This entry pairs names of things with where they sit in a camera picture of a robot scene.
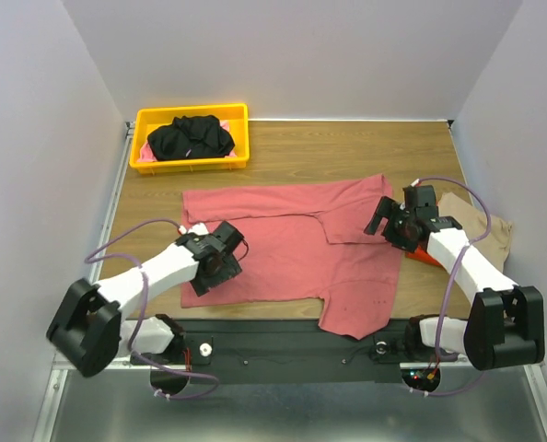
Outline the pink red t shirt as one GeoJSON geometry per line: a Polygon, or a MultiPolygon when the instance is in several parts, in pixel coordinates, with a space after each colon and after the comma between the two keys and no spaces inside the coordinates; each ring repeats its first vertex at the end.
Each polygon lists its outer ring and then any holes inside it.
{"type": "Polygon", "coordinates": [[[360,180],[187,191],[182,217],[214,230],[227,221],[247,246],[242,272],[198,296],[181,289],[183,308],[318,298],[319,326],[357,340],[385,327],[397,292],[401,253],[364,230],[392,187],[381,174],[360,180]]]}

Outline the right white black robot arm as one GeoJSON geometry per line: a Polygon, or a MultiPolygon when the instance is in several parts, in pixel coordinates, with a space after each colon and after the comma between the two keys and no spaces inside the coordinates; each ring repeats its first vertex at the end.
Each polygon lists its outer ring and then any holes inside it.
{"type": "Polygon", "coordinates": [[[423,250],[449,275],[446,289],[457,285],[471,304],[465,320],[419,319],[402,337],[403,351],[423,359],[435,351],[440,362],[466,356],[480,371],[539,364],[545,355],[543,296],[505,276],[476,248],[462,225],[439,212],[436,193],[425,179],[403,190],[404,200],[380,198],[364,232],[376,233],[399,250],[423,250]]]}

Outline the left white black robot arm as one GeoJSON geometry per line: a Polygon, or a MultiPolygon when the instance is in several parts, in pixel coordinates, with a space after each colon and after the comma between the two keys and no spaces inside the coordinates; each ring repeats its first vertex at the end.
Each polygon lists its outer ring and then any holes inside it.
{"type": "Polygon", "coordinates": [[[182,330],[167,316],[144,316],[147,304],[171,288],[189,284],[198,296],[238,276],[234,252],[244,236],[228,222],[214,230],[205,224],[179,227],[179,237],[130,270],[69,285],[46,332],[47,340],[85,378],[115,358],[156,355],[172,363],[183,354],[182,330]]]}

